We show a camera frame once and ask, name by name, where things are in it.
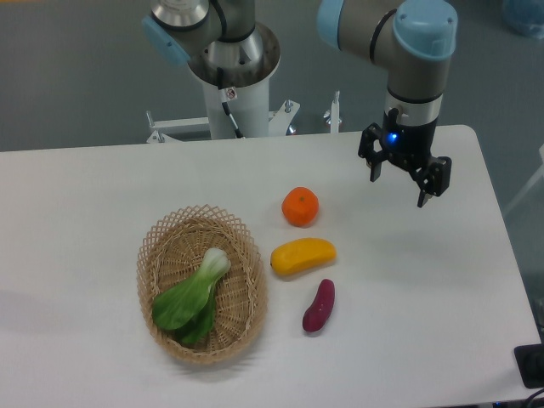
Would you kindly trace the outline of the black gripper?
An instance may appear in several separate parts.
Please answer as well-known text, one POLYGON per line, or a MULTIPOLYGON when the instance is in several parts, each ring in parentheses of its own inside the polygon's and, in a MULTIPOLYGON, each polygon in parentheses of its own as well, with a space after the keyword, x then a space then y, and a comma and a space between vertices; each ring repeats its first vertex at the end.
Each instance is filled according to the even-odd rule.
POLYGON ((441 196, 450 186, 452 160, 448 156, 431 155, 437 121, 435 118, 413 127, 390 121, 389 114, 384 114, 382 128, 376 123, 369 125, 361 134, 358 156, 366 160, 370 181, 377 181, 382 163, 389 161, 410 172, 420 189, 419 208, 432 197, 441 196))

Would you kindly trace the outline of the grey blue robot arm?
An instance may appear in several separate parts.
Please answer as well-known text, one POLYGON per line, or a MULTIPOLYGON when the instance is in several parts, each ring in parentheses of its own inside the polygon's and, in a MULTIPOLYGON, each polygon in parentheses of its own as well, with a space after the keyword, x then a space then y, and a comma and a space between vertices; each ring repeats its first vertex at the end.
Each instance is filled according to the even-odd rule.
MULTIPOLYGON (((409 173, 424 204, 449 187, 451 159, 431 146, 456 48, 457 14, 445 1, 324 1, 317 30, 331 47, 382 67, 381 124, 358 154, 376 180, 384 162, 409 173)), ((252 1, 154 1, 142 27, 150 44, 201 82, 214 139, 269 136, 269 79, 280 62, 275 34, 252 1)))

